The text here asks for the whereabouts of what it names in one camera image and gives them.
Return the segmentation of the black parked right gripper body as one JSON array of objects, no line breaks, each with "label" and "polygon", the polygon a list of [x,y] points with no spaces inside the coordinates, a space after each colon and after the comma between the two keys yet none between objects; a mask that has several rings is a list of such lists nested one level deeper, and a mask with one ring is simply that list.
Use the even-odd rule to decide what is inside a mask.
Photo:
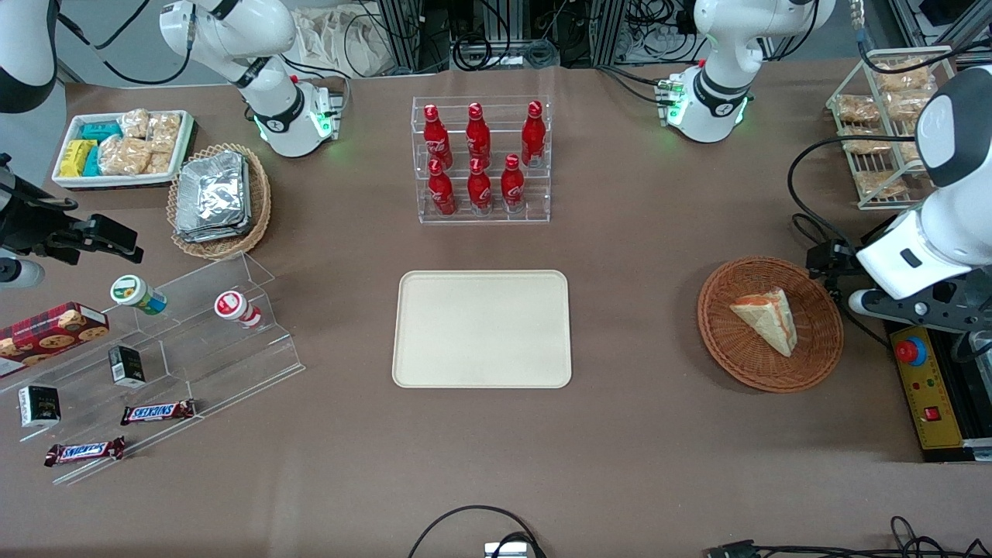
[{"label": "black parked right gripper body", "polygon": [[81,220],[68,215],[77,208],[75,200],[57,200],[14,174],[3,174],[2,248],[21,257],[47,257],[47,238],[85,238]]}]

